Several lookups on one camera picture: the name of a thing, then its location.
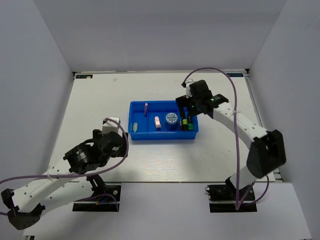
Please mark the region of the blue patterned tape roll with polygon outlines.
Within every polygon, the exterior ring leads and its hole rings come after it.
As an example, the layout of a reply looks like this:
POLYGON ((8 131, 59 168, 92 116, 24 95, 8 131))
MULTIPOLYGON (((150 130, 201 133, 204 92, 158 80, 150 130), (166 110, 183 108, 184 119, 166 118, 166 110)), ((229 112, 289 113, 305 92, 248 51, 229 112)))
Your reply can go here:
POLYGON ((175 112, 169 112, 165 116, 165 125, 169 131, 176 131, 178 127, 178 115, 175 112))

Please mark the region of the yellow capped black highlighter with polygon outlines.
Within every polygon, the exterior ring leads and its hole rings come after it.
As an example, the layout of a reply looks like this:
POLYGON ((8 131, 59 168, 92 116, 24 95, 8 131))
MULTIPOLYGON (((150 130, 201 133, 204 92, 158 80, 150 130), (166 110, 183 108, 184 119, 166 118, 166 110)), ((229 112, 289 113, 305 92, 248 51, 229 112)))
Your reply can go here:
POLYGON ((188 121, 187 119, 181 120, 181 131, 188 131, 188 121))

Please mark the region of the green capped black highlighter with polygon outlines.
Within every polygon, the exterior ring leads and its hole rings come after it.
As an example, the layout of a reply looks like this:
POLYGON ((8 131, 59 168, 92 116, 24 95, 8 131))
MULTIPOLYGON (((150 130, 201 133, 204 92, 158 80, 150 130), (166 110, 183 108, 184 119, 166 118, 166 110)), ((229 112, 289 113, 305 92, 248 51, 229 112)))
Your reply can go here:
POLYGON ((193 119, 192 119, 192 116, 190 115, 187 115, 187 129, 188 131, 194 130, 193 119))

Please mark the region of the light blue small eraser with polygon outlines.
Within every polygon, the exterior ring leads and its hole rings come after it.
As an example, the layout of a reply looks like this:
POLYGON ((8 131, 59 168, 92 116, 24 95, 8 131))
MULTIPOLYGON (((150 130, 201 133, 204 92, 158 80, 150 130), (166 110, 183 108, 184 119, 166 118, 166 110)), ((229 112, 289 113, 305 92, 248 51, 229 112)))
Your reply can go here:
POLYGON ((136 133, 137 130, 138 130, 138 123, 137 123, 137 122, 134 122, 134 123, 133 123, 133 126, 132 126, 132 131, 133 131, 134 133, 136 133))

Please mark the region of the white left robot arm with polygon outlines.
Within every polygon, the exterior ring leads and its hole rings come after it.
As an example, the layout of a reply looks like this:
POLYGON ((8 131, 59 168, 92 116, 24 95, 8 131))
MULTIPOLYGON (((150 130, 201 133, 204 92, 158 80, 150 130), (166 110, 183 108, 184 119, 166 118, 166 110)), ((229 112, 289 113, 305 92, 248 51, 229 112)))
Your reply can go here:
POLYGON ((48 212, 71 202, 116 201, 113 190, 100 173, 111 158, 124 160, 128 156, 128 133, 117 130, 103 133, 95 129, 92 138, 67 151, 62 159, 32 181, 20 188, 1 192, 5 215, 17 230, 36 224, 48 212))

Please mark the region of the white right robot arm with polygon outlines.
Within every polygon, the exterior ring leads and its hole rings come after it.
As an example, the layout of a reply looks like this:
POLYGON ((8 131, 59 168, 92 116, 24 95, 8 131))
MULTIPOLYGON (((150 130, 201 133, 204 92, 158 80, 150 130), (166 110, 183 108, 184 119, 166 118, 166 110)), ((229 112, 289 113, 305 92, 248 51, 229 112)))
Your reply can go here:
POLYGON ((246 165, 225 181, 229 198, 240 198, 245 188, 286 163, 282 133, 256 125, 235 111, 225 96, 213 95, 204 80, 188 80, 186 94, 176 98, 176 103, 180 111, 187 110, 191 117, 204 114, 223 124, 247 146, 246 165))

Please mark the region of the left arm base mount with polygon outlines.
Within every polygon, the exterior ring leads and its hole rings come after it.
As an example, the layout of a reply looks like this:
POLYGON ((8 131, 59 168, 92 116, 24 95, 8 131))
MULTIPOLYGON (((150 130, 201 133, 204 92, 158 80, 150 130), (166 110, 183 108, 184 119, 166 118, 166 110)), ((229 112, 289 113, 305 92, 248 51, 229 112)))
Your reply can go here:
POLYGON ((105 183, 99 175, 88 176, 86 180, 91 185, 90 197, 73 203, 73 212, 118 212, 120 210, 121 190, 120 183, 105 183))

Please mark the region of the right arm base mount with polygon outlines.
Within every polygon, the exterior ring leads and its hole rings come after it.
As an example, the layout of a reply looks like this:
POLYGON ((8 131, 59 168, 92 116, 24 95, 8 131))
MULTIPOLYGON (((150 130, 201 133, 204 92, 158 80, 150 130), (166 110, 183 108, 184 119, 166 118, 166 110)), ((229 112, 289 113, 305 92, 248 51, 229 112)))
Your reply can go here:
POLYGON ((239 210, 236 210, 236 196, 227 191, 225 184, 207 185, 205 191, 208 194, 210 213, 255 213, 258 211, 255 203, 249 204, 256 199, 253 189, 249 191, 239 210))

